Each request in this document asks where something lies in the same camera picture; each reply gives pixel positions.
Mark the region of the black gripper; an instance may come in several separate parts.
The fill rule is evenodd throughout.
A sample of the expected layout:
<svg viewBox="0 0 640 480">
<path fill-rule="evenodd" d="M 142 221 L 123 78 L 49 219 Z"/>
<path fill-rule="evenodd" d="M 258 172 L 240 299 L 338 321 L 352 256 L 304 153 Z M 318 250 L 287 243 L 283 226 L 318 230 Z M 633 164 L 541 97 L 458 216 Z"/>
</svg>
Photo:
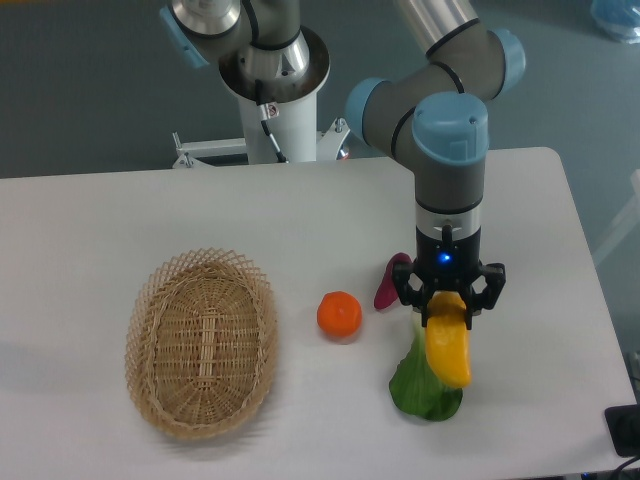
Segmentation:
<svg viewBox="0 0 640 480">
<path fill-rule="evenodd" d="M 401 304 L 420 310 L 423 328 L 432 316 L 429 302 L 438 291 L 463 291 L 468 331 L 472 330 L 474 316 L 495 307 L 506 284 L 506 268 L 503 263 L 480 262 L 480 245 L 481 230 L 445 244 L 441 238 L 416 229 L 417 257 L 414 262 L 395 262 L 391 279 Z M 411 286 L 412 275 L 421 281 L 419 289 Z M 473 284 L 480 278 L 485 286 L 476 292 Z"/>
</svg>

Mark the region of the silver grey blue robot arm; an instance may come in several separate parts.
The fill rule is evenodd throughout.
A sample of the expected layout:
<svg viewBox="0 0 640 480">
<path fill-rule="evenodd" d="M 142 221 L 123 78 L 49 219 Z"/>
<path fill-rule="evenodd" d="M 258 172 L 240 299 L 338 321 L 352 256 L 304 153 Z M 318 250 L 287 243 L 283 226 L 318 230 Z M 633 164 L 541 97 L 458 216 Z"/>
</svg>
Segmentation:
<svg viewBox="0 0 640 480">
<path fill-rule="evenodd" d="M 400 1 L 426 65 L 391 82 L 370 78 L 348 96 L 350 134 L 412 172 L 417 256 L 391 264 L 398 300 L 436 317 L 454 292 L 462 319 L 492 309 L 500 263 L 480 260 L 480 209 L 489 147 L 485 104 L 522 78 L 526 57 L 509 31 L 490 31 L 467 1 Z M 316 161 L 316 95 L 330 70 L 326 45 L 296 1 L 168 1 L 160 17 L 188 62 L 214 64 L 241 109 L 250 163 Z"/>
</svg>

